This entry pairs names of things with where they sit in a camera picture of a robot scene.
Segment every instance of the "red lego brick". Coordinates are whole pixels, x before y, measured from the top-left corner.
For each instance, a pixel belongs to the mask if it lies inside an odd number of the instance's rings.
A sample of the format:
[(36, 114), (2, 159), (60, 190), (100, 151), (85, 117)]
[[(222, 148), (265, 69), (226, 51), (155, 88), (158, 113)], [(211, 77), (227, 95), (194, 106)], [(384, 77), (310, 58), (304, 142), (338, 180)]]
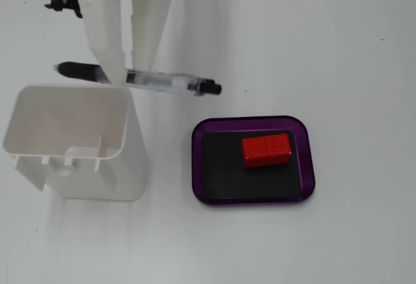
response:
[(242, 155), (246, 168), (285, 164), (291, 159), (287, 133), (242, 139)]

